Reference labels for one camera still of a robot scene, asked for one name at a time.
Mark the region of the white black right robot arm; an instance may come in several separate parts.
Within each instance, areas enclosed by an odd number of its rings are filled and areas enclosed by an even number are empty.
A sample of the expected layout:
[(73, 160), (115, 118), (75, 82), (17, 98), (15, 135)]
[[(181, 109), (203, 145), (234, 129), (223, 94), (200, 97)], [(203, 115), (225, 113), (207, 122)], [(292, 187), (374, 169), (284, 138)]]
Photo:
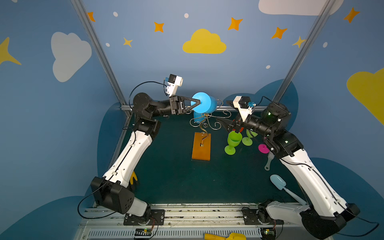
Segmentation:
[(285, 204), (267, 200), (259, 206), (258, 218), (268, 224), (274, 220), (305, 228), (319, 240), (342, 230), (360, 209), (348, 204), (323, 178), (298, 138), (286, 130), (291, 113), (281, 103), (270, 102), (260, 117), (253, 115), (256, 104), (249, 97), (237, 96), (227, 104), (238, 112), (234, 120), (219, 119), (228, 132), (252, 131), (292, 173), (310, 200), (309, 205)]

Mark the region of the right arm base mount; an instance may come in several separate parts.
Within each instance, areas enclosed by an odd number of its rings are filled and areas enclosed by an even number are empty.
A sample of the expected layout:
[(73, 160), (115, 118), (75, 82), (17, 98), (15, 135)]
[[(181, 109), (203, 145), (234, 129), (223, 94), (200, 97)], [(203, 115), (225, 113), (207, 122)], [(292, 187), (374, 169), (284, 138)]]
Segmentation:
[(245, 225), (284, 225), (282, 220), (274, 220), (267, 213), (267, 205), (272, 203), (272, 199), (259, 204), (257, 208), (244, 207), (241, 209)]

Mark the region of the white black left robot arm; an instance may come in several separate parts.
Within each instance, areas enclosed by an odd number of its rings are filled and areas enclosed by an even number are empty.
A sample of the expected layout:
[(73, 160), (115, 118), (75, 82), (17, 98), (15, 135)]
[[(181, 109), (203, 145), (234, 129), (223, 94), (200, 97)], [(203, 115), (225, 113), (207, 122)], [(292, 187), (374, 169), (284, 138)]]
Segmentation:
[(154, 101), (148, 94), (139, 93), (135, 95), (133, 103), (136, 122), (130, 140), (109, 170), (101, 178), (95, 177), (92, 180), (91, 189), (99, 206), (116, 213), (148, 219), (148, 203), (136, 198), (128, 186), (135, 167), (161, 127), (161, 123), (155, 118), (185, 114), (199, 106), (202, 101), (183, 96)]

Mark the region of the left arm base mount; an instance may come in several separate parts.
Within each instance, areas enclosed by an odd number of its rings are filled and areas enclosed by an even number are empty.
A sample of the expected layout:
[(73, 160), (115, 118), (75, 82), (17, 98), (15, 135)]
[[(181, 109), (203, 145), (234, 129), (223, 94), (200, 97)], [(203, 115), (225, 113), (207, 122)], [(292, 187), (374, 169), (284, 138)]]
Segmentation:
[(143, 216), (138, 217), (132, 214), (126, 214), (124, 226), (163, 226), (165, 220), (164, 209), (148, 209)]

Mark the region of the green wine glass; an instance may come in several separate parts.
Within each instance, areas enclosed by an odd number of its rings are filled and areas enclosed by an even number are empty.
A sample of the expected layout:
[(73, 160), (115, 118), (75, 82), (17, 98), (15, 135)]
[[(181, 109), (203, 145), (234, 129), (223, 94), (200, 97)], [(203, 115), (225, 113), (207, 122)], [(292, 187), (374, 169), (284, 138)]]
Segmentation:
[(241, 133), (237, 133), (236, 131), (231, 131), (228, 135), (228, 145), (225, 147), (225, 153), (228, 155), (234, 155), (236, 153), (236, 147), (242, 141), (243, 136)]
[(246, 137), (244, 137), (242, 139), (242, 143), (245, 145), (245, 146), (251, 146), (253, 144), (253, 138), (257, 137), (258, 134), (253, 132), (253, 131), (250, 131), (250, 130), (246, 130)]

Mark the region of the blue wine glass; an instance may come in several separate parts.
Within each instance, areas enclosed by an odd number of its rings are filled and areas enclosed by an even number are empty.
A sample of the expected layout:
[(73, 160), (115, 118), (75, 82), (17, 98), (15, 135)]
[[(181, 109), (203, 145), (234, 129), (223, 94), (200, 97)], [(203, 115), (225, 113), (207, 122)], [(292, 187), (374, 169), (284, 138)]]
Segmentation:
[(217, 100), (204, 92), (198, 92), (192, 98), (200, 101), (200, 104), (193, 108), (193, 111), (199, 114), (213, 113), (218, 106)]
[(194, 123), (201, 123), (203, 120), (205, 120), (205, 114), (194, 112)]

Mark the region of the pink wine glass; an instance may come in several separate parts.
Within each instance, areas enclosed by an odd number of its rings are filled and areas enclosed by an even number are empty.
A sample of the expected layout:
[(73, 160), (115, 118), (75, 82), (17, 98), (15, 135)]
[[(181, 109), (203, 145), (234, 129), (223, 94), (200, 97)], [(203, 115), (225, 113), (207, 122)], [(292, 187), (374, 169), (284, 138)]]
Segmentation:
[(268, 154), (270, 152), (270, 150), (268, 149), (268, 147), (265, 145), (265, 144), (260, 144), (258, 146), (258, 150), (263, 153), (263, 154)]

